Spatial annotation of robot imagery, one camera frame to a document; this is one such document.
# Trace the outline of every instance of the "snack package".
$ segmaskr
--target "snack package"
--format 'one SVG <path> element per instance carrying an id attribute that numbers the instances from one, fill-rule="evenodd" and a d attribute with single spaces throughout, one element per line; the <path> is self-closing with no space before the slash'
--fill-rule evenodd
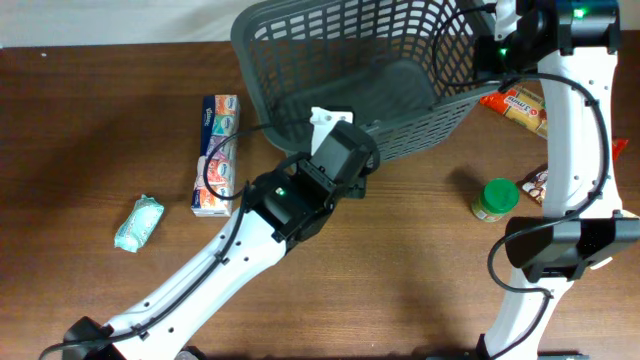
<path id="1" fill-rule="evenodd" d="M 549 170 L 544 170 L 524 183 L 522 185 L 522 190 L 529 194 L 529 196 L 531 196 L 538 204 L 542 205 L 544 196 L 547 193 L 548 178 Z"/>
<path id="2" fill-rule="evenodd" d="M 514 86 L 506 94 L 485 96 L 480 103 L 547 138 L 547 111 L 544 99 L 522 86 Z"/>

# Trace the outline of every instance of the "tissue box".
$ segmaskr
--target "tissue box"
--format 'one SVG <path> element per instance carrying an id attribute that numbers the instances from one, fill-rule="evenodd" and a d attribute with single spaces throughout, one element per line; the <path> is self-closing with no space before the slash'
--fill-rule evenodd
<path id="1" fill-rule="evenodd" d="M 231 201 L 219 200 L 204 186 L 204 166 L 207 156 L 223 140 L 238 129 L 240 103 L 236 95 L 205 96 L 202 103 L 200 157 L 191 199 L 196 216 L 231 216 Z M 236 140 L 227 143 L 213 155 L 207 171 L 209 185 L 220 195 L 234 193 Z"/>

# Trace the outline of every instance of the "green led light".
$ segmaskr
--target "green led light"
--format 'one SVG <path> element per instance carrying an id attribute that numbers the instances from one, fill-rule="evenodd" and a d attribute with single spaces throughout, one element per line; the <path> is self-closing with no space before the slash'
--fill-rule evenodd
<path id="1" fill-rule="evenodd" d="M 587 15 L 587 10 L 585 9 L 574 9 L 573 10 L 573 17 L 576 19 L 582 19 L 585 17 L 585 15 Z"/>

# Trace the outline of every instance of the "white wall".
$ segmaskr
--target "white wall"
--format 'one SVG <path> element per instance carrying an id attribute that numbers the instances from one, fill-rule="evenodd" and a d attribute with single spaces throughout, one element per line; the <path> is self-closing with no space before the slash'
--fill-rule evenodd
<path id="1" fill-rule="evenodd" d="M 619 1 L 623 28 L 640 29 L 640 0 Z M 233 20 L 257 2 L 260 0 L 0 0 L 0 45 L 229 40 Z"/>

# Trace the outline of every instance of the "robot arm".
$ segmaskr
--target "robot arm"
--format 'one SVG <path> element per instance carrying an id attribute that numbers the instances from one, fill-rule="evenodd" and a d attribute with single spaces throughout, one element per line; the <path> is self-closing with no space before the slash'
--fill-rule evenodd
<path id="1" fill-rule="evenodd" d="M 59 346 L 63 360 L 173 360 L 231 296 L 318 233 L 350 187 L 375 170 L 375 143 L 352 120 L 350 112 L 314 108 L 313 155 L 298 154 L 259 176 L 213 240 L 138 304 L 104 326 L 87 317 L 73 325 L 67 347 Z M 374 168 L 366 168 L 372 156 Z M 294 163 L 290 175 L 285 170 Z"/>
<path id="2" fill-rule="evenodd" d="M 606 134 L 611 143 L 611 88 L 617 65 L 619 39 L 615 1 L 500 0 L 496 11 L 496 40 L 508 49 L 505 63 L 526 71 L 537 65 L 539 73 L 559 75 L 587 88 L 599 101 Z M 560 218 L 575 211 L 589 198 L 600 181 L 604 157 L 597 121 L 585 98 L 575 89 L 542 80 L 549 118 L 549 178 L 544 216 Z M 514 265 L 509 285 L 514 288 L 545 288 L 553 298 L 528 338 L 500 359 L 538 359 L 537 349 L 545 327 L 561 297 L 586 267 L 596 268 L 637 239 L 637 221 L 619 214 L 622 201 L 613 174 L 598 199 L 580 219 L 560 224 L 507 244 Z M 534 224 L 513 219 L 507 233 Z M 622 228 L 628 229 L 626 236 Z M 479 343 L 479 353 L 495 358 L 530 330 L 543 305 L 542 293 L 507 292 L 501 311 Z"/>

